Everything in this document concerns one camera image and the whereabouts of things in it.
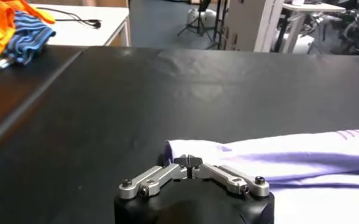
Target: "light purple cloth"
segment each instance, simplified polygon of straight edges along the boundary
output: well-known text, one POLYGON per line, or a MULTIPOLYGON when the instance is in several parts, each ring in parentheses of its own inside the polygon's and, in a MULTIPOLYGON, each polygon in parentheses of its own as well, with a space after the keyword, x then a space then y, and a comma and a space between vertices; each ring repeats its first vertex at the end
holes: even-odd
POLYGON ((168 141, 168 157, 183 154, 266 177, 275 195, 275 224, 359 223, 359 130, 228 144, 168 141))

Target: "floor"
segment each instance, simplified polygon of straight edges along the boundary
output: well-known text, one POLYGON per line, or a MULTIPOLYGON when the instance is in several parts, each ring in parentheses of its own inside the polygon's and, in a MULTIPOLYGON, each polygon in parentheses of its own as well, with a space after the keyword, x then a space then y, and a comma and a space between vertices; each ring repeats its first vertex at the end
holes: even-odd
MULTIPOLYGON (((198 8, 184 2, 165 0, 131 0, 130 31, 133 47, 205 49, 211 43, 206 35, 201 37, 185 27, 187 12, 198 8)), ((216 10, 215 4, 210 9, 216 10)))

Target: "black table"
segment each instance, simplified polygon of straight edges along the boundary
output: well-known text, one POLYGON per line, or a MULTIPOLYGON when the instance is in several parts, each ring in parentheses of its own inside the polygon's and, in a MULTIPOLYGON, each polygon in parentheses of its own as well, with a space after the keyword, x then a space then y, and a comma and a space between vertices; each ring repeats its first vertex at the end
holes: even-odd
POLYGON ((91 47, 37 104, 0 142, 0 223, 113 223, 166 139, 358 129, 359 57, 91 47))

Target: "striped fabric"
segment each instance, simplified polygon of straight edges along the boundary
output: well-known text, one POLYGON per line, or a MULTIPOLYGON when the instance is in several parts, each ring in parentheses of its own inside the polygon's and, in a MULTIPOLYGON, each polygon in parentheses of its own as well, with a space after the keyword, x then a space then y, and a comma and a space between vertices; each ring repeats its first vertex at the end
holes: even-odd
POLYGON ((15 11, 14 23, 16 31, 4 50, 4 56, 26 65, 55 32, 37 17, 20 11, 15 11))

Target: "white table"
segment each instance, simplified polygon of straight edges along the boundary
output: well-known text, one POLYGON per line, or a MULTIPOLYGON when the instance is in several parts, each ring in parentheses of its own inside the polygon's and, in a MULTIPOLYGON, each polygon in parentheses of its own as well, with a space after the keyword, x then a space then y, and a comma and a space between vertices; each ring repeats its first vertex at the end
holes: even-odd
MULTIPOLYGON (((101 28, 93 29, 77 21, 57 21, 50 25, 56 36, 51 37, 48 44, 69 46, 108 46, 121 33, 123 46, 130 46, 127 20, 128 8, 68 6, 32 4, 34 7, 45 7, 77 14, 82 19, 100 19, 101 28)), ((73 19, 71 16, 48 11, 55 19, 73 19)))
POLYGON ((282 53, 292 53, 294 46, 296 45, 297 38, 299 36, 300 30, 304 23, 305 15, 312 12, 343 12, 346 9, 343 7, 330 5, 326 3, 321 4, 304 4, 304 5, 292 5, 292 4, 283 4, 283 8, 291 10, 292 19, 291 30, 289 37, 286 43, 281 47, 280 52, 282 53))

